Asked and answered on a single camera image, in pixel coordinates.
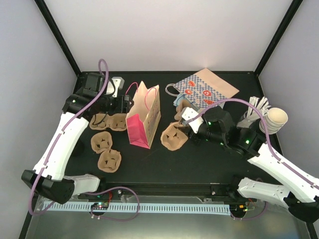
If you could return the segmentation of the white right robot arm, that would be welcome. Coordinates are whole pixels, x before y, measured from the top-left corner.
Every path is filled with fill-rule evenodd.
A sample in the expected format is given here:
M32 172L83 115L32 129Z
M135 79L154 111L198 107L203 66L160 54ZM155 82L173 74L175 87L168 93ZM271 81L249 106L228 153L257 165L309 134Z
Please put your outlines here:
M318 220L319 180L268 146L262 135L249 128L237 128L229 112L221 107L211 108L202 116L192 108L185 108L181 115L184 124L191 128L190 138L219 143L231 154L247 160L280 182L275 185L234 177L226 189L229 199L259 199L287 209L306 223Z

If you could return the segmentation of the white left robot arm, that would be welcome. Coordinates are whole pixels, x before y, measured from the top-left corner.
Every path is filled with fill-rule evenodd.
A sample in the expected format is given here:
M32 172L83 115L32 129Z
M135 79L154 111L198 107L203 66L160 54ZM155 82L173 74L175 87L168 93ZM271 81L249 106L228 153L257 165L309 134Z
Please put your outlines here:
M22 181L35 193L59 204L65 204L77 194L90 192L103 198L107 186L90 174L65 176L67 162L83 144L79 137L98 113L128 113L133 100L119 95L124 86L122 77L112 77L103 88L105 76L88 73L82 87L69 96L62 108L58 128L45 153L32 170L24 170Z

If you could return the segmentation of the cream pink Cakes paper bag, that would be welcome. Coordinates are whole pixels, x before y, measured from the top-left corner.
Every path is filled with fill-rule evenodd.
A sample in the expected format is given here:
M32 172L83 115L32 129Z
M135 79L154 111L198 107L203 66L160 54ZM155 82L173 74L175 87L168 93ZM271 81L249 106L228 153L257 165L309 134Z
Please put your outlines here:
M147 88L140 82L133 102L126 115L129 142L150 149L161 118L159 85Z

